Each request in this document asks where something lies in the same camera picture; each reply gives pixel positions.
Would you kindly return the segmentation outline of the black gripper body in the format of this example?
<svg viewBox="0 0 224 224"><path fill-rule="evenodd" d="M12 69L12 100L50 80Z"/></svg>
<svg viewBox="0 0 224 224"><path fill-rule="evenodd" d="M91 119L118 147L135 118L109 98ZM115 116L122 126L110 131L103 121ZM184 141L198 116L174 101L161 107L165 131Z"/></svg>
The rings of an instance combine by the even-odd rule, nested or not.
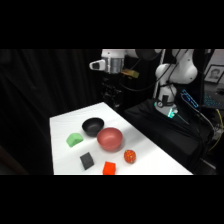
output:
<svg viewBox="0 0 224 224"><path fill-rule="evenodd" d="M102 81L102 97L105 102L119 104L122 91L109 78L104 78Z"/></svg>

